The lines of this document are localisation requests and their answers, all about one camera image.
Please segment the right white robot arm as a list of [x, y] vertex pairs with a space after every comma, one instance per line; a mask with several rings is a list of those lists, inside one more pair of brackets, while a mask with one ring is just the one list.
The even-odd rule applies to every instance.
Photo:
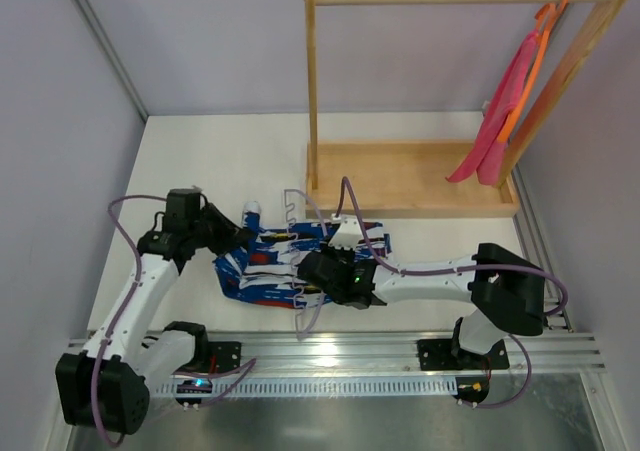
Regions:
[[480, 368], [505, 336], [539, 336], [545, 324], [542, 270], [493, 243], [456, 261], [413, 263], [396, 271], [326, 245], [302, 259], [297, 277], [336, 304], [359, 310], [404, 301], [472, 304], [474, 311], [456, 321], [449, 345], [457, 369]]

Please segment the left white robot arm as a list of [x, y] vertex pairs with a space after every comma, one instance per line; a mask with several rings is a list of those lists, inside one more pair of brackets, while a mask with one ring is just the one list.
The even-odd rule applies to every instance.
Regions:
[[136, 433], [151, 393], [174, 374], [197, 374], [212, 353], [205, 326], [173, 321], [151, 343], [149, 326], [196, 252], [216, 257], [246, 249], [253, 230], [235, 224], [196, 188], [172, 189], [151, 228], [124, 238], [133, 268], [103, 323], [78, 353], [58, 360], [55, 378], [66, 424], [95, 429], [109, 446], [113, 433]]

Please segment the blue patterned trousers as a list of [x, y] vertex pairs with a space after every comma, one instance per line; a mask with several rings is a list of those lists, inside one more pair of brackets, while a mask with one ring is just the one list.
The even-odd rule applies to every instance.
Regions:
[[375, 258], [390, 254], [391, 239], [381, 223], [366, 222], [367, 237], [340, 249], [330, 246], [337, 223], [265, 229], [260, 226], [260, 208], [253, 203], [245, 206], [240, 225], [213, 205], [206, 211], [215, 237], [213, 266], [225, 297], [286, 309], [330, 302], [367, 309], [382, 303], [373, 295]]

